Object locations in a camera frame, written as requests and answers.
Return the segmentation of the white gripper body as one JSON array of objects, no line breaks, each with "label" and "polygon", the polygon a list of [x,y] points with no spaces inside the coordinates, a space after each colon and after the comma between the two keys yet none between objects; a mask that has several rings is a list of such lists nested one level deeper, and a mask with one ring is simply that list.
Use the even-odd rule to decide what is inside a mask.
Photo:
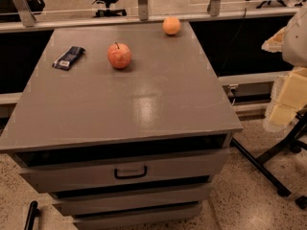
[{"label": "white gripper body", "polygon": [[277,132],[287,127],[298,111],[307,105],[307,68],[295,67],[287,76],[278,77],[272,87],[263,127]]}]

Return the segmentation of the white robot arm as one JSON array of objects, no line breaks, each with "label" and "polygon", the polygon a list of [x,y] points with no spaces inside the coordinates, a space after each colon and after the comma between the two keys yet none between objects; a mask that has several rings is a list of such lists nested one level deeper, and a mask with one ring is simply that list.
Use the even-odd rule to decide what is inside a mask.
[{"label": "white robot arm", "polygon": [[272,100],[265,112],[265,130],[277,132],[287,127],[307,105],[307,8],[302,7],[261,49],[280,52],[282,59],[294,67],[286,76],[274,81]]}]

